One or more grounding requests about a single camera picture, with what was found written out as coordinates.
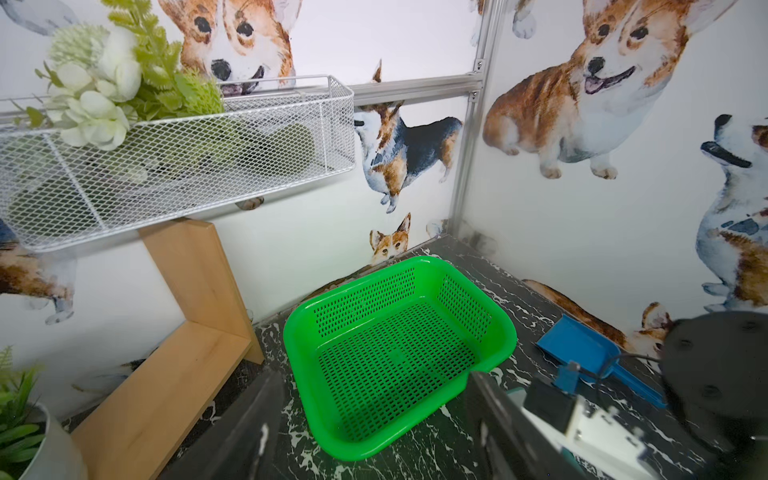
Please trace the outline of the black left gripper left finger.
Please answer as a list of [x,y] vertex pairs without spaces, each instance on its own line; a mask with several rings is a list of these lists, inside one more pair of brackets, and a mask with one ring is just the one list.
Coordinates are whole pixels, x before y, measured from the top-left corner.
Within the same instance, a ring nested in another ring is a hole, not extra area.
[[284,403],[280,372],[264,370],[162,479],[269,479]]

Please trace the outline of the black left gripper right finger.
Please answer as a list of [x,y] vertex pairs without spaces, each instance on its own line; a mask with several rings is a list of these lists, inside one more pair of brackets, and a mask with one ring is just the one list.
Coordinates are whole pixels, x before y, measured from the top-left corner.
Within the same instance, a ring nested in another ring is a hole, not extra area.
[[487,373],[466,385],[467,425],[481,479],[583,479],[575,460],[556,449]]

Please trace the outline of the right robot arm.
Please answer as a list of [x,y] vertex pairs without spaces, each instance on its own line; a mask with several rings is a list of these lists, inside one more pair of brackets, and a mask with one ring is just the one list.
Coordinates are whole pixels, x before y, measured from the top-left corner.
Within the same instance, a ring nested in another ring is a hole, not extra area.
[[672,323],[660,357],[668,409],[710,455],[699,479],[767,477],[767,315],[708,313]]

